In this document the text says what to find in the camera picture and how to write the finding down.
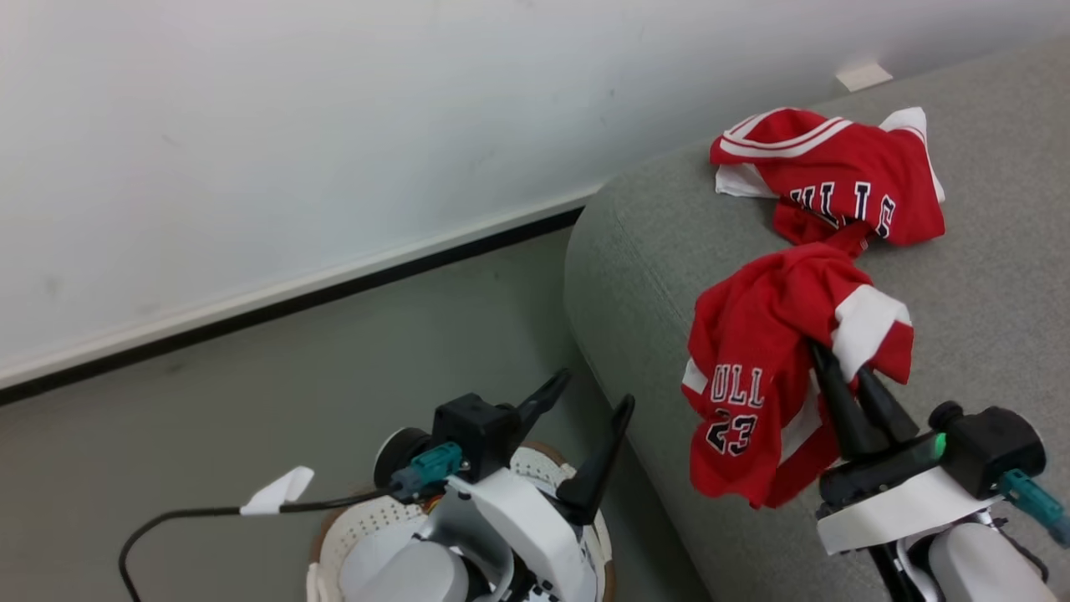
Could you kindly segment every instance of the bulls jersey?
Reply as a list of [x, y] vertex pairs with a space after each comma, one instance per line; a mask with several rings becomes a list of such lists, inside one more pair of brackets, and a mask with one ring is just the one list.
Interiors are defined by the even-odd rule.
[[756, 259], [699, 296], [682, 389], [703, 420], [690, 452], [700, 493], [777, 507], [836, 461], [807, 339], [832, 350], [845, 379], [865, 365], [910, 375], [906, 308], [825, 243]]
[[845, 246], [873, 232], [893, 244], [944, 233], [944, 189], [929, 161], [926, 113], [898, 110], [880, 126], [794, 108], [752, 115], [709, 150], [717, 191], [779, 198], [776, 230], [795, 244], [855, 221]]

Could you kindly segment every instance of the laundry basket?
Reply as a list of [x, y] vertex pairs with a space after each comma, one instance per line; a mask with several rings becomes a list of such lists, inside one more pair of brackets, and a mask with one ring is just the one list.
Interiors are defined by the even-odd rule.
[[[513, 473], [528, 478], [545, 492], [556, 491], [562, 481], [576, 474], [553, 448], [525, 443], [513, 456]], [[323, 520], [312, 546], [306, 577], [308, 602], [356, 602], [346, 592], [355, 592], [398, 553], [427, 520], [417, 505], [402, 505], [381, 497], [336, 511]], [[584, 553], [597, 576], [597, 597], [591, 602], [613, 602], [616, 578], [609, 530], [601, 511], [592, 526], [584, 527]], [[530, 593], [526, 600], [541, 602], [549, 593]]]

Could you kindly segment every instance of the gray floor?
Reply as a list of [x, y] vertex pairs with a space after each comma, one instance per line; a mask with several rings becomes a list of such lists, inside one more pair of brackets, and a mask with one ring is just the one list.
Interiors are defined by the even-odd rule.
[[[232, 505], [297, 464], [305, 499], [367, 483], [383, 438], [469, 391], [576, 379], [534, 437], [574, 462], [609, 405], [568, 334], [560, 231], [0, 408], [0, 600], [122, 600], [116, 555], [166, 509]], [[603, 511], [620, 602], [706, 600], [626, 450]], [[135, 549], [147, 602], [302, 600], [320, 516], [172, 523]]]

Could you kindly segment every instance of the white tape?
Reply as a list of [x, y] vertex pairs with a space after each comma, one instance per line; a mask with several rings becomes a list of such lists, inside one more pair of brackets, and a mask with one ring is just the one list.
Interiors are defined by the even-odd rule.
[[989, 508], [999, 499], [1002, 496], [974, 499], [937, 466], [817, 521], [817, 535], [825, 552], [832, 555], [928, 531]]
[[272, 484], [253, 494], [249, 503], [242, 507], [242, 516], [260, 514], [278, 514], [278, 509], [286, 501], [294, 501], [316, 475], [311, 468], [299, 466], [287, 473]]

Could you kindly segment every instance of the gray fabric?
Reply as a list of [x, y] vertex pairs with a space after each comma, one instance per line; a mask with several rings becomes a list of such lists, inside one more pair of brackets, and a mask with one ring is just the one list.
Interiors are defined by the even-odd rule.
[[[876, 244], [859, 265], [910, 308], [917, 341], [907, 387], [923, 422], [937, 403], [991, 404], [1038, 426], [1051, 461], [1041, 482], [1070, 501], [1070, 40], [892, 82], [827, 103], [826, 114], [878, 123], [919, 105], [948, 200], [948, 233], [907, 248]], [[688, 481], [698, 419], [679, 392], [698, 294], [785, 245], [773, 203], [718, 196], [708, 145], [633, 169], [580, 217], [565, 303], [610, 399], [638, 400], [630, 437], [706, 586], [718, 600], [885, 597], [868, 557], [824, 555], [814, 488], [777, 511], [709, 499]], [[1070, 592], [1070, 555], [1017, 512], [1010, 532]]]

